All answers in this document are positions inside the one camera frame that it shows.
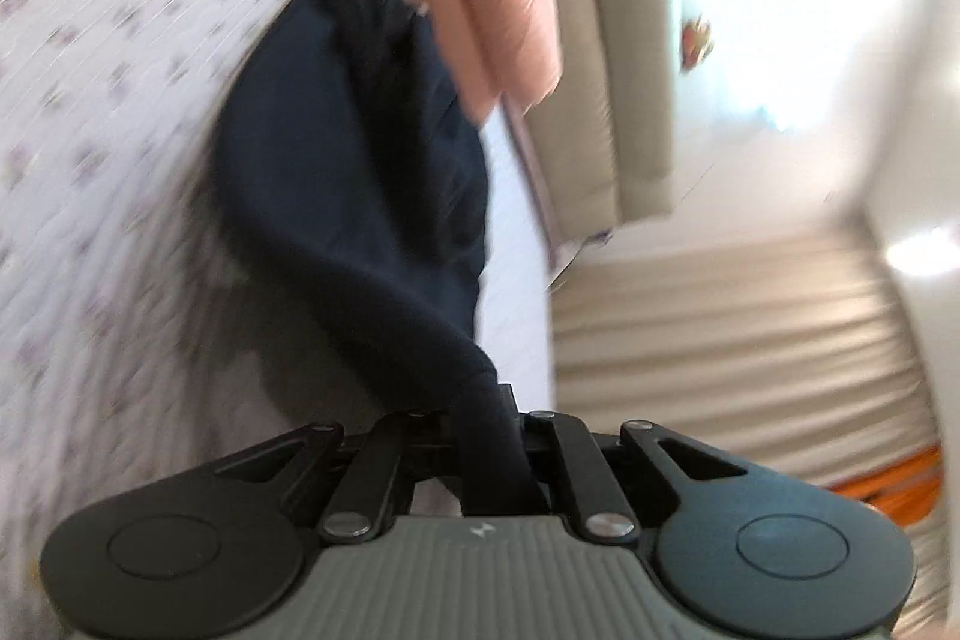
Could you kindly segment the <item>navy striped track pants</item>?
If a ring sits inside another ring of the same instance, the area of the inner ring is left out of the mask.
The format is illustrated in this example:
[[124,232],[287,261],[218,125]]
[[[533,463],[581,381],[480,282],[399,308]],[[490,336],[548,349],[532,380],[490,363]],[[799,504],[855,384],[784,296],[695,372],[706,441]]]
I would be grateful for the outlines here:
[[462,509],[542,515],[516,416],[475,339],[487,163],[428,18],[405,0],[291,0],[220,112],[223,216],[389,414],[448,426]]

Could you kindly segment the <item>beige padded headboard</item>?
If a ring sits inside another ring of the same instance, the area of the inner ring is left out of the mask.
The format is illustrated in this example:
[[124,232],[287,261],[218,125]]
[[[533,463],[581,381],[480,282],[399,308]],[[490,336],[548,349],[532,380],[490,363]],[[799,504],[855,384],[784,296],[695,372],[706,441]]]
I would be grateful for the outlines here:
[[563,76],[526,115],[555,241],[672,208],[680,0],[556,0]]

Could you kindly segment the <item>beige striped rug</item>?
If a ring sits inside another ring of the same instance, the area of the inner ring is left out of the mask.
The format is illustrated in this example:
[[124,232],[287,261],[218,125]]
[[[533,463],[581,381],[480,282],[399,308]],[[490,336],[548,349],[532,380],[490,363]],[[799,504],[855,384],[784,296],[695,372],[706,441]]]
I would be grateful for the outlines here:
[[939,422],[892,276],[864,227],[667,259],[599,252],[551,299],[556,399],[592,429],[654,420],[857,498],[907,530],[901,633],[949,612]]

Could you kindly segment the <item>floral white bedspread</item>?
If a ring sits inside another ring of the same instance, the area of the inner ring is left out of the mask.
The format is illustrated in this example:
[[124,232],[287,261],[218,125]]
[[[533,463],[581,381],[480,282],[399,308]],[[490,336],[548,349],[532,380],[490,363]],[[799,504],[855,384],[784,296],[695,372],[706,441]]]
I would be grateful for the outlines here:
[[376,417],[221,232],[208,142],[288,0],[2,0],[2,632],[64,629],[65,516],[318,417]]

